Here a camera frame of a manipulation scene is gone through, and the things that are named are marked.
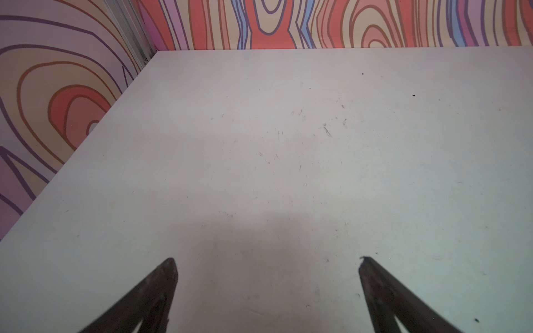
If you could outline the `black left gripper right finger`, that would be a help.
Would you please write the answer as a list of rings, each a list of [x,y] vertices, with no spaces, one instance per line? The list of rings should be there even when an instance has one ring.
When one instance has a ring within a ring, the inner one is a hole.
[[[375,332],[459,332],[375,259],[364,256],[358,269]]]

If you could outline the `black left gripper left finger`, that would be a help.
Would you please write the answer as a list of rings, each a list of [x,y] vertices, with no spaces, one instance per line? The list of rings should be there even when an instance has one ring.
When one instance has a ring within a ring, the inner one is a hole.
[[[166,332],[178,269],[167,258],[83,332]]]

